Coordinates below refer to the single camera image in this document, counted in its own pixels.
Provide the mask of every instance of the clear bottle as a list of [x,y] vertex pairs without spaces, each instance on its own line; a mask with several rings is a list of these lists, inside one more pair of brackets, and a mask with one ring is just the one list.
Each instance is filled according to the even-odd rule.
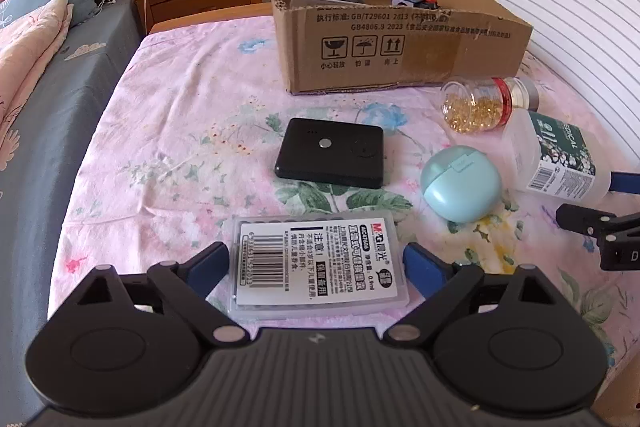
[[513,108],[537,110],[540,97],[526,76],[465,80],[442,86],[442,115],[452,130],[466,134],[505,125]]
[[505,184],[564,202],[595,206],[609,191],[607,153],[590,132],[516,108],[502,134]]

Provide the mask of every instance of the umbrella icon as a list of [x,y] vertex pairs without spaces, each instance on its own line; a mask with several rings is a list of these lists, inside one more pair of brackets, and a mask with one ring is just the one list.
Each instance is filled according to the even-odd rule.
[[373,44],[369,40],[360,41],[360,42],[358,42],[358,44],[356,44],[356,47],[360,48],[360,55],[364,55],[364,49],[365,48],[369,48],[371,46],[373,46]]
[[324,41],[324,45],[331,50],[330,57],[338,57],[339,55],[335,52],[344,46],[344,39],[340,41]]

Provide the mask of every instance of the black power bank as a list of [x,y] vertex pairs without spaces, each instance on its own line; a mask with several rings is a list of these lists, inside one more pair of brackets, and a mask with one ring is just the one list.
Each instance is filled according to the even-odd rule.
[[279,178],[380,188],[383,165],[382,128],[292,118],[274,171]]

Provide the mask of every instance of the cardboard box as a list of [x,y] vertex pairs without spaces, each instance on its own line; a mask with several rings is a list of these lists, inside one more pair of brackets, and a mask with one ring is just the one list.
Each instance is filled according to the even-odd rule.
[[291,9],[271,0],[278,52],[293,93],[439,84],[450,76],[512,76],[532,26],[494,0]]

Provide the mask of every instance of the green label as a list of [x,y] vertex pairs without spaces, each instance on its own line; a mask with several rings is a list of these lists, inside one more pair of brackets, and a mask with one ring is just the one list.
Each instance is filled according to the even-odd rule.
[[596,175],[596,166],[578,127],[533,111],[529,116],[538,135],[540,160]]

